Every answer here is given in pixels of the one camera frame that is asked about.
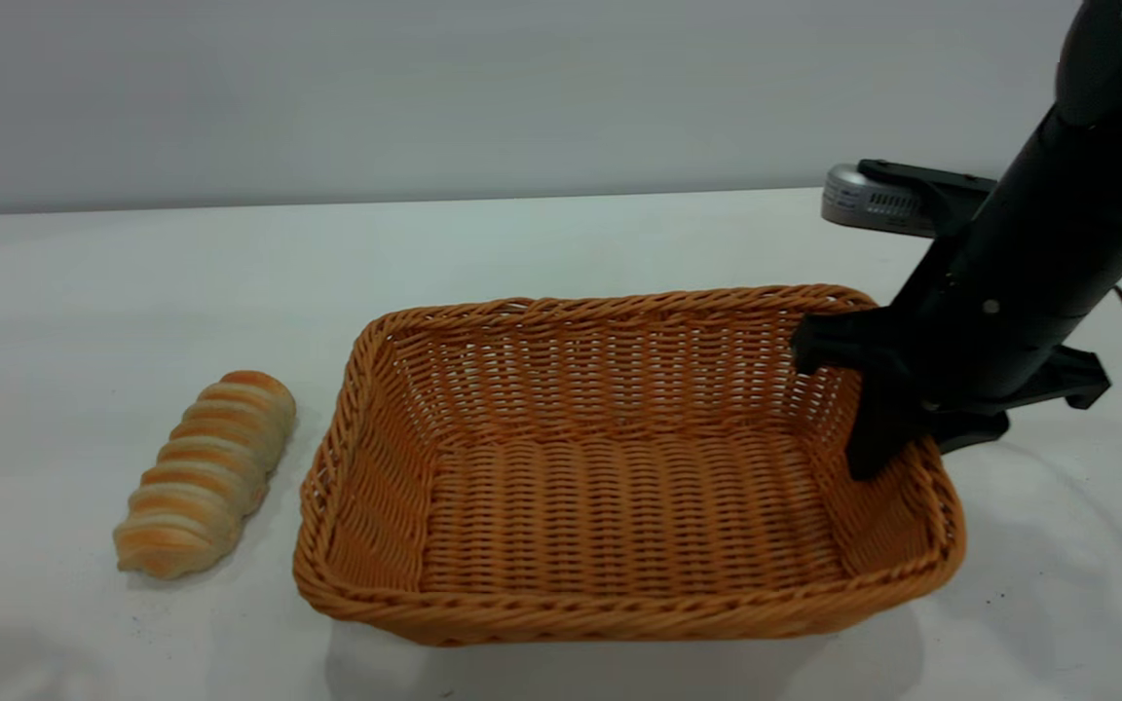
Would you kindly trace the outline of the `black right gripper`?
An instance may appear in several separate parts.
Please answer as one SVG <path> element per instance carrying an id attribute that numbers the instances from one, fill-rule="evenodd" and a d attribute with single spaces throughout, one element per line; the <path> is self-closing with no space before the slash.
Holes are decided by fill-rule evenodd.
<path id="1" fill-rule="evenodd" d="M 858 169 L 912 190 L 935 228 L 889 306 L 807 316 L 793 338 L 798 371 L 861 372 L 847 471 L 870 482 L 922 436 L 942 456 L 1002 439 L 1006 412 L 972 412 L 1010 403 L 1122 278 L 1122 126 L 1047 116 L 994 182 Z"/>

